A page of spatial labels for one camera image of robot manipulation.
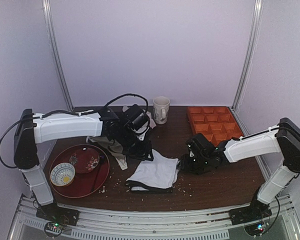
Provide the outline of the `white black boxer briefs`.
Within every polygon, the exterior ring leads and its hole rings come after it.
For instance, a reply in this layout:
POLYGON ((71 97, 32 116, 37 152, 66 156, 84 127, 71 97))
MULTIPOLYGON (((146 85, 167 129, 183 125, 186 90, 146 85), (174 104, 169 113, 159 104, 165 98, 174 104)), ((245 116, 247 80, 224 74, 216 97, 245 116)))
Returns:
POLYGON ((167 158, 152 150, 153 160, 142 161, 125 181, 131 191, 171 193, 178 179, 178 158, 167 158))

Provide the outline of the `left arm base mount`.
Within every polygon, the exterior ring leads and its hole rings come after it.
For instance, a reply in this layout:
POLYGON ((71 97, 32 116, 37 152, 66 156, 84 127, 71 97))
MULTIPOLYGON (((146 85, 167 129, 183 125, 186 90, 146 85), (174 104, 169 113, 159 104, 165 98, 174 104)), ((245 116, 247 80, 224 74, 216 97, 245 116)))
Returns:
POLYGON ((56 202, 38 205, 36 217, 65 226, 76 226, 80 212, 75 209, 60 207, 56 202))

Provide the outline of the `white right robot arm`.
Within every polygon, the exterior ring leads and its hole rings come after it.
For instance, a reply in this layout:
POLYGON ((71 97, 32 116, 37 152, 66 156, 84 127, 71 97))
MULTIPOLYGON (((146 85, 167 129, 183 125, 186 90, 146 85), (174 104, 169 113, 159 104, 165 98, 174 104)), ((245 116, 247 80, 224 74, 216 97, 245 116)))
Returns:
POLYGON ((258 208, 269 205, 300 174, 300 128, 287 117, 264 131, 223 140, 217 146, 197 133, 186 141, 186 146, 188 153, 181 157, 178 168, 197 175, 251 157, 281 153, 283 160, 279 167, 255 192, 251 201, 251 205, 258 208))

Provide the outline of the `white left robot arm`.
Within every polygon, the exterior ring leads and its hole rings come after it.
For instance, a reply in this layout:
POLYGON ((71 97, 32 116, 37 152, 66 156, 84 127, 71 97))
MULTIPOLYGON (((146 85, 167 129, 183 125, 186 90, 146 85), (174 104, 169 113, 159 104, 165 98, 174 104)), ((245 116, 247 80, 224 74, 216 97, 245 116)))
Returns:
POLYGON ((150 118, 137 105, 121 112, 109 107, 84 112, 56 110, 46 114, 25 109, 14 134, 13 160, 39 205, 54 205, 54 195, 37 155, 38 144, 75 137, 107 137, 122 146, 124 155, 141 161, 153 161, 147 131, 139 131, 149 124, 150 118))

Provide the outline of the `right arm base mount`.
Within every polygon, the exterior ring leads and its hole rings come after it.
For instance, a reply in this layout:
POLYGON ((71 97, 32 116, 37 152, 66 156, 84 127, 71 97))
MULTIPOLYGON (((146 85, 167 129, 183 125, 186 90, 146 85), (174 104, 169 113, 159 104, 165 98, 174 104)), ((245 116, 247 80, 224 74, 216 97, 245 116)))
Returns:
POLYGON ((271 215, 272 211, 269 208, 269 204, 264 204, 258 200, 252 200, 248 206, 234 208, 229 211, 229 217, 233 226, 262 220, 262 218, 270 217, 271 215))

